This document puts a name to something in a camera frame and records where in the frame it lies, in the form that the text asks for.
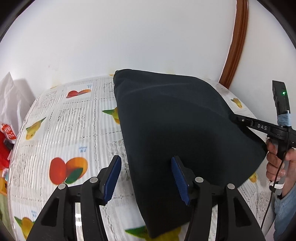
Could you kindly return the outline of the light blue sleeve forearm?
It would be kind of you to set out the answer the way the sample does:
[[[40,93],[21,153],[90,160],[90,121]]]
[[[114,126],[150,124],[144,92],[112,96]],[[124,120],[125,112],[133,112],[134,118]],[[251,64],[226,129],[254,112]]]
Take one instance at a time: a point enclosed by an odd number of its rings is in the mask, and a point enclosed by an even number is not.
[[[274,212],[274,240],[295,240],[295,185],[286,196],[276,197]]]

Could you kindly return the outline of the right hand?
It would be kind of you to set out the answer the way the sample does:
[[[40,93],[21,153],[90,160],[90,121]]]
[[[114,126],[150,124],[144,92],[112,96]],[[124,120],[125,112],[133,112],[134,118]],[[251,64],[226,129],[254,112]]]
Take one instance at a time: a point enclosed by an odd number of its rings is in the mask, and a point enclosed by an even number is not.
[[[271,139],[268,139],[267,144],[267,166],[266,166],[266,177],[271,180],[280,180],[281,177],[285,177],[285,184],[282,188],[281,196],[282,198],[288,195],[288,193],[292,190],[292,188],[295,185],[295,149],[291,148],[288,150],[285,160],[288,161],[289,166],[287,170],[284,170],[283,167],[281,167],[278,174],[278,168],[280,167],[281,160],[276,156],[278,152],[277,145],[274,144]]]

